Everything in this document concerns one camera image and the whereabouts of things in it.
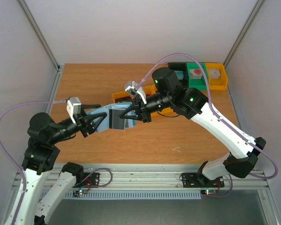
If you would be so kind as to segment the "teal leather card holder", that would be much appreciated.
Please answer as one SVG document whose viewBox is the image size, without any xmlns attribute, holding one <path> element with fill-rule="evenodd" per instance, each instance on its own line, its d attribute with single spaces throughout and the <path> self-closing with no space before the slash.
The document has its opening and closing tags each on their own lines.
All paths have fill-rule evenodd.
<svg viewBox="0 0 281 225">
<path fill-rule="evenodd" d="M 124 112 L 132 103 L 113 103 L 97 109 L 86 112 L 87 115 L 95 115 L 98 113 L 107 113 L 107 116 L 100 123 L 96 132 L 103 132 L 107 129 L 125 130 L 126 128 L 133 128 L 137 125 L 136 120 L 121 119 L 120 114 Z"/>
</svg>

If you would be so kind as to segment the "black VIP card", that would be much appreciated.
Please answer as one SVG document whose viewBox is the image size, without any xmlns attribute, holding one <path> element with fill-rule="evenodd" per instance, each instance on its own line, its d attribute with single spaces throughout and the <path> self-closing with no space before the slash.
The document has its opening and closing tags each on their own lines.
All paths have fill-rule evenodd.
<svg viewBox="0 0 281 225">
<path fill-rule="evenodd" d="M 116 130 L 124 130 L 126 126 L 126 119 L 121 119 L 120 114 L 124 111 L 124 109 L 116 108 L 109 110 L 109 128 Z"/>
</svg>

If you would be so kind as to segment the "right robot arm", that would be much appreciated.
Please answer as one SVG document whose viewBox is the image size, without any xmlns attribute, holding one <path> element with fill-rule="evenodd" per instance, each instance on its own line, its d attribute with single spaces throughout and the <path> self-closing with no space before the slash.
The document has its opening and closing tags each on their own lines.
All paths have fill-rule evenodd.
<svg viewBox="0 0 281 225">
<path fill-rule="evenodd" d="M 201 165 L 196 174 L 201 186 L 207 186 L 213 180 L 229 174 L 245 178 L 253 170 L 259 155 L 257 149 L 263 149 L 266 144 L 262 137 L 254 138 L 247 134 L 244 134 L 244 138 L 238 136 L 241 130 L 230 121 L 224 122 L 222 114 L 211 110 L 207 96 L 200 90 L 183 87 L 174 70 L 161 67 L 152 73 L 152 78 L 157 92 L 148 97 L 142 88 L 136 88 L 136 82 L 126 83 L 125 91 L 134 98 L 120 118 L 151 122 L 151 113 L 170 107 L 178 115 L 201 125 L 215 136 L 229 153 Z"/>
</svg>

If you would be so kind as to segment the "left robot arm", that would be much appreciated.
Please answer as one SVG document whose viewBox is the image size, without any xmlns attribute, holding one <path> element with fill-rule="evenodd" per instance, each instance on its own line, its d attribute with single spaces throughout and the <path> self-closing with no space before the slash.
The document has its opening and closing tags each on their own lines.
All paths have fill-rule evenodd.
<svg viewBox="0 0 281 225">
<path fill-rule="evenodd" d="M 59 142 L 73 139 L 78 132 L 84 137 L 93 134 L 107 113 L 86 114 L 86 109 L 97 109 L 100 105 L 82 105 L 79 100 L 69 98 L 65 101 L 70 117 L 59 123 L 54 122 L 46 112 L 39 112 L 30 119 L 28 128 L 28 147 L 22 165 L 18 166 L 22 177 L 15 202 L 5 221 L 7 225 L 46 225 L 65 193 L 74 187 L 98 187 L 89 180 L 82 165 L 68 162 L 60 171 L 56 183 L 40 201 L 43 186 L 49 177 L 60 150 Z"/>
</svg>

